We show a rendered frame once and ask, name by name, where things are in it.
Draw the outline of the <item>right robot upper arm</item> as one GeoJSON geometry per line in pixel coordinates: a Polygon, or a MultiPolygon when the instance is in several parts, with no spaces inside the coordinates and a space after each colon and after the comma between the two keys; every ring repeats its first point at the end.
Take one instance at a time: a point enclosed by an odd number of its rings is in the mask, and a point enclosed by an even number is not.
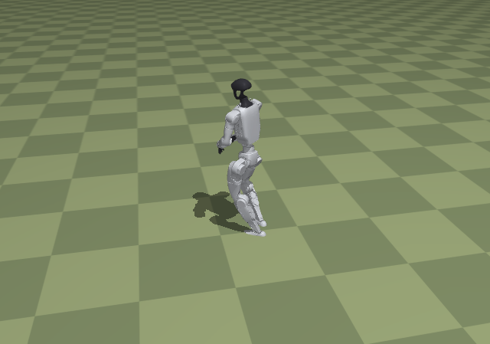
{"type": "Polygon", "coordinates": [[[252,100],[255,101],[258,104],[259,110],[260,110],[260,108],[262,107],[262,103],[260,101],[256,100],[256,99],[252,99],[252,100]]]}

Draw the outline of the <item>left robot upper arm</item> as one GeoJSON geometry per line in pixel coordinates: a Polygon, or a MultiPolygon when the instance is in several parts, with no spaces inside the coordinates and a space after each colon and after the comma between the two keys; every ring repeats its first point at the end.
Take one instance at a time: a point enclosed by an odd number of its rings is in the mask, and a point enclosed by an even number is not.
{"type": "Polygon", "coordinates": [[[223,146],[230,146],[232,143],[232,133],[234,131],[234,126],[235,124],[239,121],[240,117],[240,112],[237,110],[230,111],[226,116],[225,116],[225,126],[224,126],[224,139],[223,139],[223,146]]]}

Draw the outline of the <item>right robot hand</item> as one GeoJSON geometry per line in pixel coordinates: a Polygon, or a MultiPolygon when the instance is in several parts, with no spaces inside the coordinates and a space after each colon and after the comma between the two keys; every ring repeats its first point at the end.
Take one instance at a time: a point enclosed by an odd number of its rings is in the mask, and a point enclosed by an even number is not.
{"type": "MultiPolygon", "coordinates": [[[[232,143],[234,142],[235,139],[237,139],[236,136],[232,136],[231,138],[232,138],[232,143]]],[[[222,149],[218,149],[218,152],[219,152],[219,154],[221,154],[222,153],[222,149]]]]}

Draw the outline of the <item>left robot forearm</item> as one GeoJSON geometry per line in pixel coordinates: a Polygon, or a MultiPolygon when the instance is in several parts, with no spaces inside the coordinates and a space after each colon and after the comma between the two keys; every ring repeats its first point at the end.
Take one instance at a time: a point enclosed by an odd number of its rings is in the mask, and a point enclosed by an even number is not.
{"type": "Polygon", "coordinates": [[[217,145],[216,145],[216,146],[217,146],[218,148],[223,149],[223,148],[225,148],[225,147],[226,147],[226,146],[223,146],[223,145],[222,145],[222,143],[223,143],[223,139],[224,139],[224,137],[222,136],[222,137],[221,137],[221,139],[220,139],[220,141],[219,141],[219,140],[217,141],[217,145]]]}

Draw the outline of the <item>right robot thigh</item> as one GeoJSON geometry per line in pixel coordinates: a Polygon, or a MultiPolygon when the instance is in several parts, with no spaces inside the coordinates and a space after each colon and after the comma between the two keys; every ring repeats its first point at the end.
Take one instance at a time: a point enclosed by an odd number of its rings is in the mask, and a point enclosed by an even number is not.
{"type": "Polygon", "coordinates": [[[258,154],[257,158],[257,163],[249,168],[246,168],[246,171],[244,174],[242,174],[242,184],[241,184],[241,191],[244,193],[251,192],[253,187],[249,181],[251,175],[253,174],[256,166],[258,166],[262,162],[262,159],[260,158],[260,155],[258,154]]]}

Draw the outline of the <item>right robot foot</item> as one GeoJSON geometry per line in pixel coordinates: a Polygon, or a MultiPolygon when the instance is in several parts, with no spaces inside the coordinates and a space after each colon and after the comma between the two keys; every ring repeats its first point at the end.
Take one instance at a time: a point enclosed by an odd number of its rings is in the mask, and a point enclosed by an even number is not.
{"type": "Polygon", "coordinates": [[[262,219],[260,219],[260,220],[261,220],[261,222],[258,222],[258,220],[256,219],[257,224],[262,226],[262,227],[266,227],[267,226],[266,222],[262,219]]]}

